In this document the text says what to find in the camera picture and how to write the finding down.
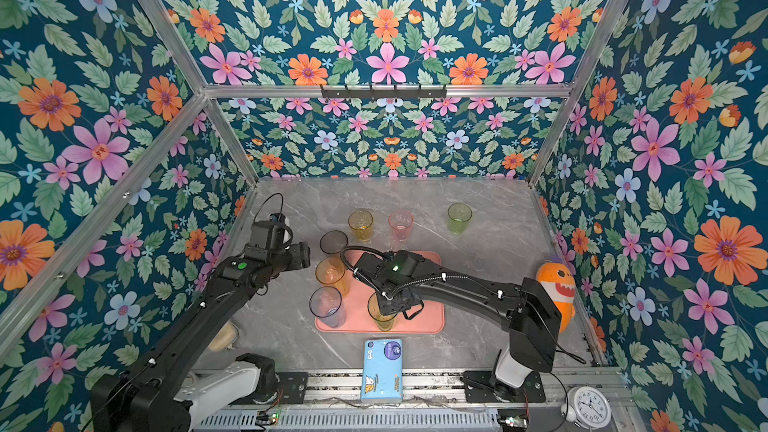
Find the orange flower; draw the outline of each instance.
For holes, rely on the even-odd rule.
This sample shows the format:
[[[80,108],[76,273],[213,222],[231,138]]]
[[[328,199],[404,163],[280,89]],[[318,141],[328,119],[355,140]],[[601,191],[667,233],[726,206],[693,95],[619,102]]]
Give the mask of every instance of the orange flower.
[[[605,331],[600,325],[598,325],[598,320],[596,318],[590,317],[589,323],[592,324],[592,329],[594,330],[594,334],[598,336],[598,345],[600,346],[600,349],[602,349],[602,351],[605,352],[606,350]]]
[[[414,24],[414,25],[418,24],[422,20],[424,20],[424,17],[422,17],[422,13],[419,12],[418,10],[411,9],[411,11],[408,12],[408,22],[410,22],[411,24]]]
[[[482,79],[488,76],[488,69],[485,66],[488,62],[484,58],[478,58],[478,54],[469,53],[467,58],[459,57],[456,59],[456,66],[451,67],[448,73],[453,80],[451,83],[455,86],[479,86]]]
[[[589,100],[589,115],[595,120],[604,120],[614,109],[614,100],[618,95],[615,89],[616,81],[613,78],[603,77],[599,84],[592,89],[592,97]]]
[[[730,50],[728,60],[730,60],[731,63],[744,62],[744,60],[749,59],[752,54],[755,53],[755,50],[757,50],[757,47],[755,47],[753,43],[739,42]]]
[[[552,24],[547,27],[549,39],[553,42],[565,42],[567,38],[576,34],[576,27],[581,25],[581,10],[565,7],[560,14],[552,17]]]
[[[324,86],[328,83],[328,71],[321,67],[322,64],[316,57],[310,58],[307,54],[300,53],[296,59],[291,59],[288,65],[291,68],[288,75],[298,86]]]
[[[147,98],[152,101],[152,110],[156,115],[170,122],[181,109],[181,97],[176,84],[170,83],[166,76],[149,79],[151,89],[147,89]]]
[[[723,216],[719,226],[711,218],[701,226],[704,235],[695,238],[694,248],[702,252],[699,264],[705,272],[715,270],[715,280],[725,285],[734,283],[734,275],[742,285],[751,284],[757,280],[752,267],[768,266],[768,252],[753,247],[763,243],[763,235],[754,226],[740,227],[736,217]]]
[[[208,245],[206,233],[203,232],[203,229],[201,228],[193,230],[184,245],[187,246],[187,250],[184,251],[184,254],[187,255],[189,260],[197,260],[203,256],[205,246]]]
[[[735,127],[739,125],[741,119],[741,112],[739,112],[739,106],[731,104],[722,111],[720,111],[720,123],[725,127]]]
[[[518,168],[523,165],[525,158],[523,154],[510,154],[504,158],[504,168]]]
[[[362,11],[360,9],[352,11],[350,14],[350,22],[353,24],[362,24]]]
[[[224,26],[221,25],[221,19],[216,14],[209,14],[207,9],[192,9],[192,18],[190,24],[195,28],[197,35],[205,38],[208,42],[224,42]]]
[[[67,90],[66,84],[39,77],[34,80],[35,87],[22,87],[18,94],[23,101],[18,103],[22,114],[32,116],[29,120],[40,129],[46,126],[53,132],[64,130],[64,126],[74,124],[73,117],[80,117],[80,107],[74,105],[80,99]]]
[[[379,16],[373,19],[373,26],[376,28],[373,32],[384,42],[392,42],[399,33],[397,27],[400,25],[400,19],[395,17],[395,13],[390,9],[381,9]]]
[[[654,410],[650,415],[650,428],[654,432],[680,432],[677,422],[671,421],[670,416],[663,410],[661,412]]]
[[[244,205],[245,205],[245,196],[240,196],[235,201],[235,217],[240,215],[240,213],[243,211]]]
[[[273,154],[264,154],[261,157],[261,161],[264,167],[269,170],[280,170],[283,168],[283,160],[279,157],[275,157]]]
[[[573,244],[577,254],[584,254],[589,246],[589,237],[587,237],[587,234],[583,230],[576,228],[571,236],[571,244]]]
[[[682,124],[687,120],[692,124],[699,119],[699,114],[710,108],[712,102],[707,99],[712,97],[713,91],[712,86],[705,85],[705,82],[703,77],[697,77],[693,82],[688,79],[680,85],[680,90],[672,94],[674,104],[670,106],[670,115],[674,116],[677,123]]]
[[[401,161],[402,159],[397,154],[389,154],[384,159],[384,165],[394,170],[395,168],[400,167]]]
[[[5,279],[5,290],[24,287],[27,275],[37,275],[45,265],[43,259],[53,255],[53,241],[43,240],[46,235],[48,231],[37,224],[24,230],[20,220],[0,222],[0,282]]]

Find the floral wallpaper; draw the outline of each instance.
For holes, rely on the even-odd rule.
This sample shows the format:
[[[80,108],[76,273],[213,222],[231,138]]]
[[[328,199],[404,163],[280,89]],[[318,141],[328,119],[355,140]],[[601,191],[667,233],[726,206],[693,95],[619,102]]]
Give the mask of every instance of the floral wallpaper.
[[[768,429],[767,17],[630,0],[538,184],[654,432]]]
[[[164,1],[211,83],[478,85],[570,80],[606,0]]]
[[[0,0],[0,29],[1,311],[189,91],[135,0]]]
[[[5,359],[0,430],[80,430],[94,383],[133,363],[204,289],[246,193],[201,113]],[[0,222],[6,234],[22,227]]]
[[[261,176],[524,178],[561,102],[289,97],[221,105]]]

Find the clock face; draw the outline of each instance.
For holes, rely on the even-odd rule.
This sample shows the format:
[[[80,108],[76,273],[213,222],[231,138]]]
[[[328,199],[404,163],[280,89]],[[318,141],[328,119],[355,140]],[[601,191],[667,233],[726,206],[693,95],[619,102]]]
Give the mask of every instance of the clock face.
[[[610,419],[610,408],[605,397],[592,388],[583,388],[575,397],[576,412],[582,422],[591,427],[603,427]]]

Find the yellow glass cup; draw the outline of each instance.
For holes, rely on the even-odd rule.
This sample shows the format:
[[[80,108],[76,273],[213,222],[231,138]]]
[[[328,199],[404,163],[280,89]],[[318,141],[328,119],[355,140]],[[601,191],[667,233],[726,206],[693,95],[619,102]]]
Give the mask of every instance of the yellow glass cup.
[[[346,267],[338,257],[328,257],[318,264],[315,277],[319,283],[337,288],[342,297],[350,292],[350,274],[346,273]]]
[[[364,208],[358,208],[348,221],[352,232],[360,242],[370,242],[373,237],[373,216]]]
[[[395,318],[397,318],[397,314],[383,315],[379,310],[379,301],[376,299],[375,292],[368,299],[368,313],[374,322],[376,322],[376,325],[379,327],[379,331],[388,332],[392,330],[392,326],[395,325]]]

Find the pink tray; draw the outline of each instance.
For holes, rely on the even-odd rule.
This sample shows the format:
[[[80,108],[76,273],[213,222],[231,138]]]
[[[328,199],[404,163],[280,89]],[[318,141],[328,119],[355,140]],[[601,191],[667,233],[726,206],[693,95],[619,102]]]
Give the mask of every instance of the pink tray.
[[[425,258],[439,264],[440,256],[434,252],[418,252]],[[360,251],[351,251],[347,257],[352,264],[357,264],[357,260],[362,255]],[[402,314],[395,319],[395,325],[387,332],[382,332],[376,326],[376,322],[368,313],[368,299],[371,297],[373,289],[362,282],[352,279],[350,283],[350,292],[342,303],[346,309],[346,321],[339,328],[331,328],[323,322],[315,319],[315,327],[323,332],[367,332],[375,334],[436,334],[446,326],[446,316],[443,313],[445,308],[440,302],[424,301],[424,310],[414,317],[413,320],[406,320]]]

